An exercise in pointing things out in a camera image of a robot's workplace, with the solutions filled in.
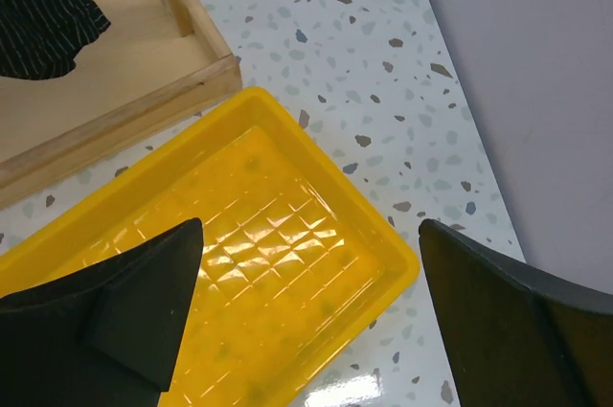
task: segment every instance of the wooden tray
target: wooden tray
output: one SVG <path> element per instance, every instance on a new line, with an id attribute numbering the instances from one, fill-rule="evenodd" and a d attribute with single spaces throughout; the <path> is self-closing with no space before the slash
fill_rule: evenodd
<path id="1" fill-rule="evenodd" d="M 112 26 L 74 72 L 0 79 L 0 207 L 241 88 L 238 62 L 198 0 L 95 1 Z"/>

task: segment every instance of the gray wall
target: gray wall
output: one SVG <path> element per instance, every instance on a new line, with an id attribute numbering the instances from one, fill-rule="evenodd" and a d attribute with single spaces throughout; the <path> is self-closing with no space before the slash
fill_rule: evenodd
<path id="1" fill-rule="evenodd" d="M 431 0 L 529 263 L 613 292 L 613 0 Z"/>

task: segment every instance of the speckled surface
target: speckled surface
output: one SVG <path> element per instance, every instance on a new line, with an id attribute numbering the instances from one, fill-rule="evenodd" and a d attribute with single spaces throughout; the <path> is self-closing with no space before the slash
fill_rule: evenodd
<path id="1" fill-rule="evenodd" d="M 273 92 L 418 250 L 425 217 L 523 256 L 428 0 L 203 0 Z M 0 213 L 0 254 L 197 117 Z M 459 405 L 423 275 L 293 407 Z"/>

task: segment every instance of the black striped cloth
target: black striped cloth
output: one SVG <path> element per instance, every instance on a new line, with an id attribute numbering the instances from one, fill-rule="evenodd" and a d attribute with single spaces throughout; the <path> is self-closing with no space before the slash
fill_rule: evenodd
<path id="1" fill-rule="evenodd" d="M 0 0 L 0 76 L 62 77 L 108 26 L 93 0 Z"/>

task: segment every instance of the yellow tray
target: yellow tray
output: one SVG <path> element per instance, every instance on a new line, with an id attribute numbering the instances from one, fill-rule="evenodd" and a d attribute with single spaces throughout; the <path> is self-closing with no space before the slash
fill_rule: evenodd
<path id="1" fill-rule="evenodd" d="M 206 247 L 162 407 L 286 405 L 419 271 L 274 98 L 250 88 L 0 258 L 0 297 L 190 217 Z"/>

